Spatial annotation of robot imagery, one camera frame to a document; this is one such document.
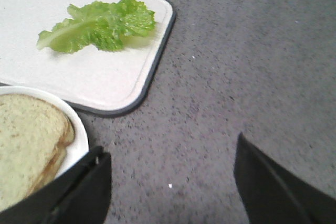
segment romaine lettuce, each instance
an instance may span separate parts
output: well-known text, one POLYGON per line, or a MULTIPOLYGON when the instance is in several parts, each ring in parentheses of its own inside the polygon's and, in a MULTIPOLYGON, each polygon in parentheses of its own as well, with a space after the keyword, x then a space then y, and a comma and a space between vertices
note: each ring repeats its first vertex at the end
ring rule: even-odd
POLYGON ((121 36, 146 37, 155 27, 154 12, 136 0, 95 1, 82 8, 70 4, 67 11, 73 19, 66 18, 51 31, 40 32, 39 50, 50 47, 72 54, 94 44, 99 50, 117 51, 123 48, 121 36))

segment white plate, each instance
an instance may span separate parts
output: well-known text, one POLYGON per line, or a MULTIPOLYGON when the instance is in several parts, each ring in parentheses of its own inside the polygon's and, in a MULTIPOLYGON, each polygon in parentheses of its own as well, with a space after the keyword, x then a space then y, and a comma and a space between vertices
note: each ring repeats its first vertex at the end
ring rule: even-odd
POLYGON ((166 0, 145 2, 155 12, 156 30, 136 37, 118 52, 94 46, 69 55, 36 48, 38 34, 69 18, 67 7, 119 0, 1 0, 0 82, 42 89, 72 106, 99 114, 119 115, 145 97, 175 13, 166 0))
POLYGON ((27 94, 45 100, 60 108, 72 122, 75 129, 75 140, 67 147, 67 156, 62 163, 62 166, 60 167, 56 177, 68 170, 88 152, 89 143, 84 125, 77 113, 65 101, 51 93, 39 89, 20 86, 0 87, 0 95, 9 93, 27 94))

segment cutting board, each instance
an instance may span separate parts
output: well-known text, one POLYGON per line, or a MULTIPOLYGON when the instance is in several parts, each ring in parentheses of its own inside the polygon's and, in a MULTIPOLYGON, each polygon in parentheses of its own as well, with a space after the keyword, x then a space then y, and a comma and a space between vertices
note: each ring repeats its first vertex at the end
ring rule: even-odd
POLYGON ((104 115, 127 113, 143 100, 175 20, 167 0, 143 1, 155 12, 148 38, 134 37, 125 49, 105 52, 87 46, 74 54, 38 50, 42 30, 70 18, 69 4, 119 0, 1 0, 0 83, 42 89, 72 106, 104 115))

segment bread slice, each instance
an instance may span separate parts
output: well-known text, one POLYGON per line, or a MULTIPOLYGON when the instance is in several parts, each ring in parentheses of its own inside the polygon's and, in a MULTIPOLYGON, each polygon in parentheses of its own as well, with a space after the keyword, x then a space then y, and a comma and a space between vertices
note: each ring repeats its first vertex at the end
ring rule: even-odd
POLYGON ((53 180, 75 133, 54 105, 29 95, 0 95, 0 211, 53 180))

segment lettuce leaf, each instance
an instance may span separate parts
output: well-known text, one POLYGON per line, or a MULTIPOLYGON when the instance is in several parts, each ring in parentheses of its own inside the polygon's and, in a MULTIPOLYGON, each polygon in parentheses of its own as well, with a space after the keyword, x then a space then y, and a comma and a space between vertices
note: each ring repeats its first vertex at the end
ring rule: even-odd
POLYGON ((143 2, 121 0, 118 3, 95 1, 82 8, 70 4, 72 16, 57 23, 51 31, 39 33, 36 47, 74 53, 90 44, 99 50, 123 49, 122 36, 146 37, 155 27, 154 12, 143 2))

